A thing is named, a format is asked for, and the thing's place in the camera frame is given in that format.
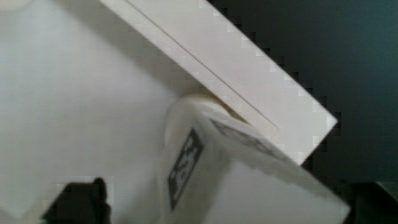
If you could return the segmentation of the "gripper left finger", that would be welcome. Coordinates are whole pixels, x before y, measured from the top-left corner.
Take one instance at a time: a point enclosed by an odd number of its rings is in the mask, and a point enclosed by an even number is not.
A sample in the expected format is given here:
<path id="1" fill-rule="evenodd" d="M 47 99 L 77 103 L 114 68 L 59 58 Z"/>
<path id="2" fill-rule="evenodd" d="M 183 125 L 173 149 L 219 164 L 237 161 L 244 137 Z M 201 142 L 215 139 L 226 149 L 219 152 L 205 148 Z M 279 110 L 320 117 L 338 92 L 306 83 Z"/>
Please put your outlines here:
<path id="1" fill-rule="evenodd" d="M 107 198 L 107 183 L 102 178 L 89 183 L 71 182 L 41 215 L 45 224 L 112 224 Z"/>

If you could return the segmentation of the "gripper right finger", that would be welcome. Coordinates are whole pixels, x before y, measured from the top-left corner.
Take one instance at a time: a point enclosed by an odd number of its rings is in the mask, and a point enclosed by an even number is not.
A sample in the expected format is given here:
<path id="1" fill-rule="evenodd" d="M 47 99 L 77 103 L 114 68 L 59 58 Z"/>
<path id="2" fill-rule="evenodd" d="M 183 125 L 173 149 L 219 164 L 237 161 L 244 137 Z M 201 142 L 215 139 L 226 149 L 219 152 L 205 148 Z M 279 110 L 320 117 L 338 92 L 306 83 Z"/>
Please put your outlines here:
<path id="1" fill-rule="evenodd" d="M 352 224 L 398 224 L 398 182 L 356 184 Z"/>

